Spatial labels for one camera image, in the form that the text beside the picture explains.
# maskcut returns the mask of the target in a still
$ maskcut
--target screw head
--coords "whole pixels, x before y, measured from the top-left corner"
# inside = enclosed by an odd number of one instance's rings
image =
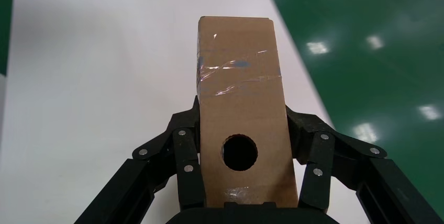
[[[380,153],[380,151],[378,149],[374,148],[374,147],[370,148],[370,151],[372,153],[374,153],[374,154],[379,154]]]
[[[186,171],[187,173],[192,172],[194,169],[194,167],[192,165],[186,165],[183,170]]]
[[[139,151],[139,155],[145,155],[147,153],[148,153],[147,149],[142,149]]]
[[[315,169],[313,169],[313,173],[318,175],[318,176],[322,176],[322,170],[321,169],[315,168]]]

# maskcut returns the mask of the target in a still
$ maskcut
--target brown cardboard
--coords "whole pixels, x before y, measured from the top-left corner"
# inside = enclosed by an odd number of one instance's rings
[[[296,207],[297,191],[273,21],[202,17],[197,90],[201,168],[208,207],[224,202]],[[257,160],[234,171],[223,160],[233,135],[256,144]]]

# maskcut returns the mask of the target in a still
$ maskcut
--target white surface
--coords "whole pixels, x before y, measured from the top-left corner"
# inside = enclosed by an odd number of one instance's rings
[[[5,112],[5,98],[6,98],[6,77],[0,75],[0,136],[3,131],[3,114]]]
[[[204,15],[273,19],[287,105],[327,119],[272,0],[14,3],[0,223],[75,222],[133,149],[191,107]],[[365,220],[354,192],[334,180],[331,194],[336,220]],[[178,211],[171,178],[143,223]]]

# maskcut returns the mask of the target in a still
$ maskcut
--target circular hole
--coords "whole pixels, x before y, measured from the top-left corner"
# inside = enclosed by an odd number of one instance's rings
[[[222,147],[225,165],[235,171],[245,171],[252,167],[258,158],[256,144],[245,135],[228,137]]]

